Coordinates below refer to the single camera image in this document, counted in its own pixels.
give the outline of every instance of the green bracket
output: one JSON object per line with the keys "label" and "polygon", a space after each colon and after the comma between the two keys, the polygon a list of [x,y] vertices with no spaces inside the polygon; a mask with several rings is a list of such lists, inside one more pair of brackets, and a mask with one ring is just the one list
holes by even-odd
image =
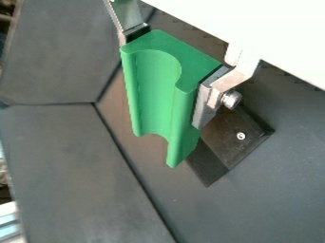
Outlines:
{"label": "green bracket", "polygon": [[165,163],[173,168],[200,135],[191,126],[196,87],[220,63],[160,30],[124,45],[120,57],[133,133],[164,137]]}

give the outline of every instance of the gray metal surface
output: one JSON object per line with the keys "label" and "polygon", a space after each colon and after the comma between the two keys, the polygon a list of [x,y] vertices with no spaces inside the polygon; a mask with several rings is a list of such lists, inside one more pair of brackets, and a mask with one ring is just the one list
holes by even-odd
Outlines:
{"label": "gray metal surface", "polygon": [[173,242],[90,105],[0,111],[28,242]]}
{"label": "gray metal surface", "polygon": [[[2,57],[0,101],[94,102],[118,62],[102,0],[18,3]],[[143,8],[144,18],[151,10]]]}
{"label": "gray metal surface", "polygon": [[[207,53],[221,53],[195,28],[164,14],[155,21]],[[173,170],[164,165],[160,137],[133,136],[116,76],[97,107],[180,242],[323,242],[325,92],[295,82],[270,67],[242,87],[243,103],[276,132],[205,189],[185,163]]]}

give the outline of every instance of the bolt head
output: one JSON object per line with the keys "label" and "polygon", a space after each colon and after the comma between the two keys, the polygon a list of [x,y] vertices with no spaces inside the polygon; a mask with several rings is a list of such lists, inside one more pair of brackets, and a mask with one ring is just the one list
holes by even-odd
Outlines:
{"label": "bolt head", "polygon": [[244,140],[244,139],[246,139],[246,134],[242,133],[242,132],[239,132],[239,133],[237,133],[237,139],[239,139],[239,140]]}
{"label": "bolt head", "polygon": [[240,98],[240,94],[236,91],[231,90],[225,94],[223,94],[221,103],[228,109],[232,110],[237,106]]}

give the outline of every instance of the black metal plate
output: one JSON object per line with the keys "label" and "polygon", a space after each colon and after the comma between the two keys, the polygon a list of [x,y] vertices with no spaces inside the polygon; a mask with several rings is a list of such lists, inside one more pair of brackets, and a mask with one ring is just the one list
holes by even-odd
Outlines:
{"label": "black metal plate", "polygon": [[[244,134],[243,140],[237,139],[239,132]],[[219,108],[187,157],[187,164],[205,187],[237,165],[272,132],[244,107]]]}

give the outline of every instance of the white panel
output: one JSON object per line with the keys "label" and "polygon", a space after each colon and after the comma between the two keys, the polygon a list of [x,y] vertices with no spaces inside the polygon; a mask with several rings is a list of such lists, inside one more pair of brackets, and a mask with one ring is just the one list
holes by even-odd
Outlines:
{"label": "white panel", "polygon": [[325,89],[323,1],[143,0]]}

